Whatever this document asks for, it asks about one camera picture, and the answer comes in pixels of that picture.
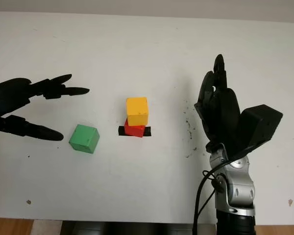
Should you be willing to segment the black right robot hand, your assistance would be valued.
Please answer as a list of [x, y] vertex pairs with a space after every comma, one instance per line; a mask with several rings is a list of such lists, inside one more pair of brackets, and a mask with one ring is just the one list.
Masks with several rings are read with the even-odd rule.
[[221, 145], [228, 153], [235, 150], [239, 145], [237, 127], [240, 108], [234, 91], [227, 86], [221, 54], [216, 57], [213, 70], [205, 75], [194, 107], [209, 139], [207, 152], [213, 153]]

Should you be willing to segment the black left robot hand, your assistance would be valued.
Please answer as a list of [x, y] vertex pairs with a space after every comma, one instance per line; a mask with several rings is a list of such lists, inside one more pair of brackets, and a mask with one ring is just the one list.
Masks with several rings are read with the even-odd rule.
[[61, 141], [63, 135], [45, 126], [26, 121], [24, 117], [10, 115], [3, 117], [30, 103], [30, 98], [43, 96], [45, 99], [57, 99], [63, 95], [82, 95], [88, 93], [88, 88], [66, 87], [64, 83], [70, 80], [71, 74], [65, 74], [53, 79], [45, 79], [32, 83], [27, 78], [13, 78], [0, 83], [0, 131], [17, 136], [28, 136], [41, 140]]

